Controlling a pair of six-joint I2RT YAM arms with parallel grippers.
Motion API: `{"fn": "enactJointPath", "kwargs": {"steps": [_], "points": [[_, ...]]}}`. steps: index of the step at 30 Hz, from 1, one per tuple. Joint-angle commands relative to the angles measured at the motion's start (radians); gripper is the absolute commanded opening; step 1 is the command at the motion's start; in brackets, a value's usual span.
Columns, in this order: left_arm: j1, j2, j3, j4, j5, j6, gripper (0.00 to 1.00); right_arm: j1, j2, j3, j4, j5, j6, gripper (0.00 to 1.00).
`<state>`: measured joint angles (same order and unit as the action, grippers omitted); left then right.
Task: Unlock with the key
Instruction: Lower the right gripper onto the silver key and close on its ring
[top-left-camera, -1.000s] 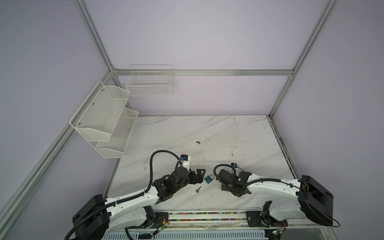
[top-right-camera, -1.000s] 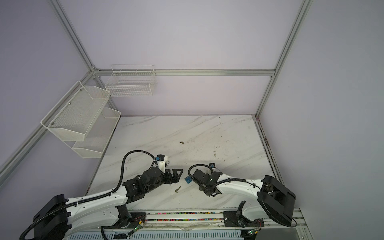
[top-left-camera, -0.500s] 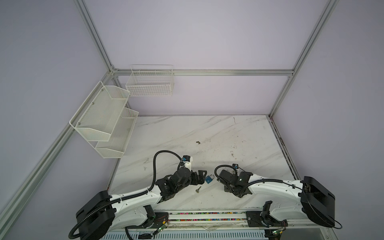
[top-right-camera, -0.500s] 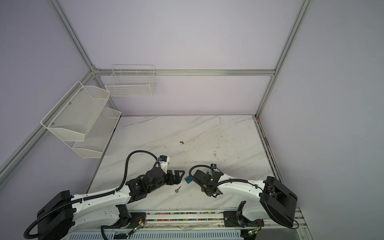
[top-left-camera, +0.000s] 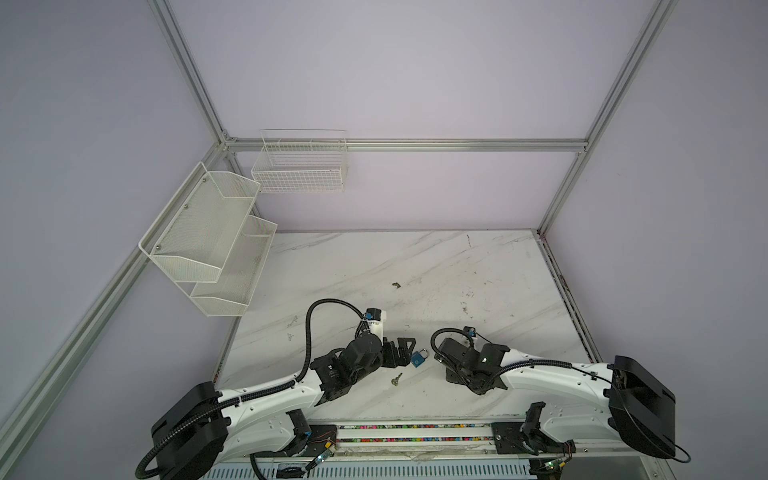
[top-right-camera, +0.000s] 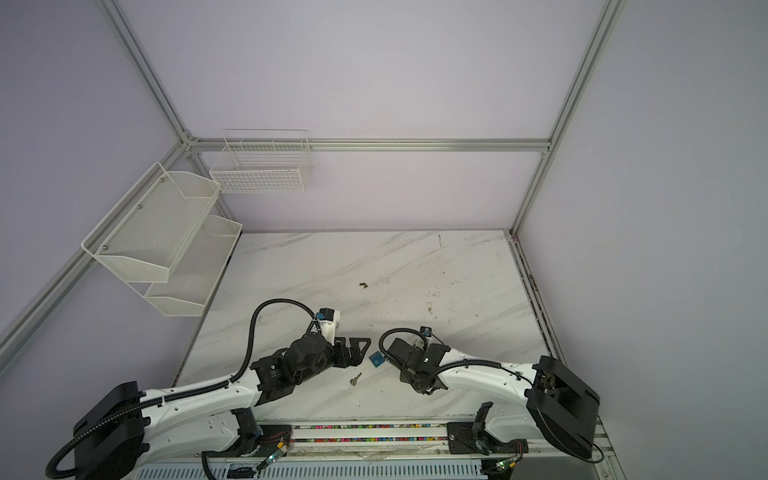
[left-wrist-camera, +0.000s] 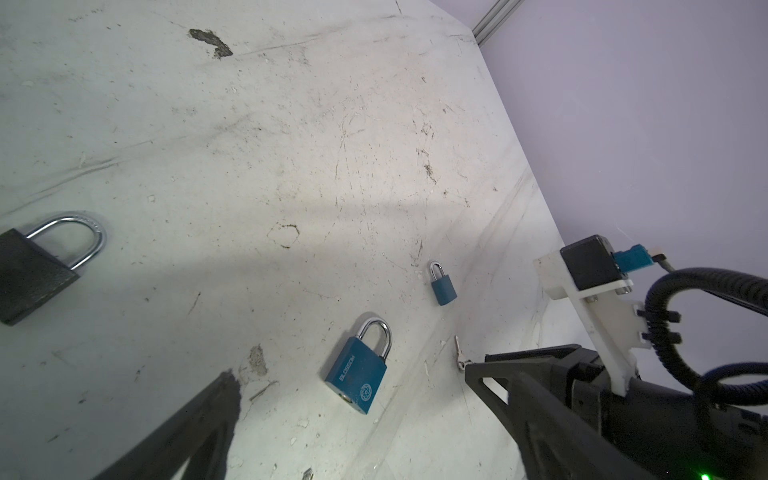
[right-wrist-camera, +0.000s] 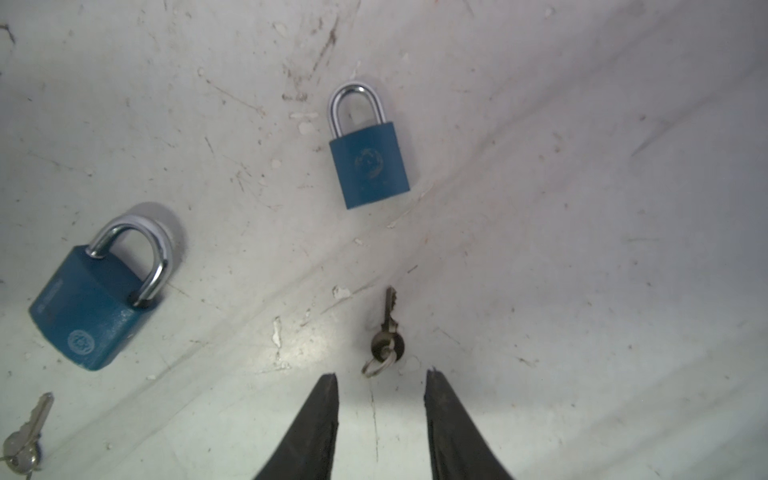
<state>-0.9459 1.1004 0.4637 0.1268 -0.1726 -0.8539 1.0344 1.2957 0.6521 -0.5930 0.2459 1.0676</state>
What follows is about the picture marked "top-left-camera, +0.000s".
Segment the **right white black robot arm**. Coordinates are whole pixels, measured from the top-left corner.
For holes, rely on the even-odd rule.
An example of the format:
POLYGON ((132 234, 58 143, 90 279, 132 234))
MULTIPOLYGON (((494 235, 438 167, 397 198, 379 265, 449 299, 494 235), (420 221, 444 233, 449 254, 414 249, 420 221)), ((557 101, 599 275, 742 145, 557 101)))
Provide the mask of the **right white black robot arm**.
POLYGON ((473 328, 432 334, 430 346, 448 382, 476 395, 526 390, 561 400, 536 400, 523 420, 493 423, 498 453, 570 457, 580 442, 603 441, 675 459, 675 395, 635 359, 617 355, 608 363, 572 363, 491 342, 477 349, 476 337, 473 328))

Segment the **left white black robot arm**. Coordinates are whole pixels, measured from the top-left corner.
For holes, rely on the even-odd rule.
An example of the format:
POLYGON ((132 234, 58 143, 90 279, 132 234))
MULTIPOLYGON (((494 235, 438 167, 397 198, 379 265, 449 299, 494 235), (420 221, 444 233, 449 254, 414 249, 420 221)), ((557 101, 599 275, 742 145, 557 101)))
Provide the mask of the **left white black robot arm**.
POLYGON ((192 387, 151 428, 153 446, 139 461, 138 479, 199 479, 238 456, 291 457, 312 429, 308 416, 380 368, 405 367, 416 341, 367 332, 305 365, 298 377, 240 390, 192 387))

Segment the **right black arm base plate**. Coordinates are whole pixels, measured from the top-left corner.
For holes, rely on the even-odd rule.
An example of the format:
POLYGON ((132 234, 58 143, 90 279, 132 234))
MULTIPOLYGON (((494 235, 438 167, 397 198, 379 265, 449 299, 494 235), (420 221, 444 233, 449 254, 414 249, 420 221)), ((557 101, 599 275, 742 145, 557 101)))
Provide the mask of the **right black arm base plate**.
POLYGON ((538 428, 528 433, 524 431, 524 422, 494 422, 491 424, 492 438, 496 453, 499 455, 528 454, 569 455, 576 451, 572 440, 558 442, 538 428))

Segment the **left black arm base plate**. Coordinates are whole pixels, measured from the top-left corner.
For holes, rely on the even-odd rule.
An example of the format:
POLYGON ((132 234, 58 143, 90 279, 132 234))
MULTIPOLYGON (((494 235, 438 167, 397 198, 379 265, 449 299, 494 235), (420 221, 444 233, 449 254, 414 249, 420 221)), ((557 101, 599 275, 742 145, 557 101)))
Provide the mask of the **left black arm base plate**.
POLYGON ((317 457, 323 453, 327 443, 335 444, 338 427, 332 424, 310 425, 309 432, 297 436, 286 448, 289 457, 317 457))

